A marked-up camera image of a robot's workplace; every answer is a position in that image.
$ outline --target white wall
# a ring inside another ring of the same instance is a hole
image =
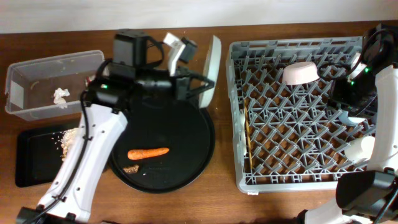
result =
[[[398,19],[398,0],[0,0],[0,33]]]

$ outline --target brown food piece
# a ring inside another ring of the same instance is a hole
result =
[[[138,172],[138,168],[139,168],[139,165],[133,165],[133,166],[126,166],[125,168],[123,168],[123,170],[127,174],[135,174]]]

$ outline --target black rectangular tray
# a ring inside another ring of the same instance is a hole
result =
[[[79,121],[31,129],[18,135],[15,174],[15,184],[18,187],[54,180],[62,165],[62,147],[57,140],[63,137],[63,131],[78,127]]]

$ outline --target crumpled white paper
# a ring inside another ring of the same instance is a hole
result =
[[[54,92],[54,103],[55,104],[62,104],[62,103],[66,103],[67,101],[62,98],[64,96],[69,96],[69,91],[68,89],[64,89],[62,90],[61,88],[57,88]],[[62,109],[67,108],[67,105],[62,105],[60,106]]]

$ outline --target black round tray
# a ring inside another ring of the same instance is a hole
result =
[[[149,193],[166,193],[194,181],[213,155],[215,130],[206,109],[198,110],[189,102],[153,106],[142,103],[109,157],[113,172],[128,186]],[[162,156],[132,161],[131,149],[168,147]],[[139,165],[138,173],[127,174],[123,167]]]

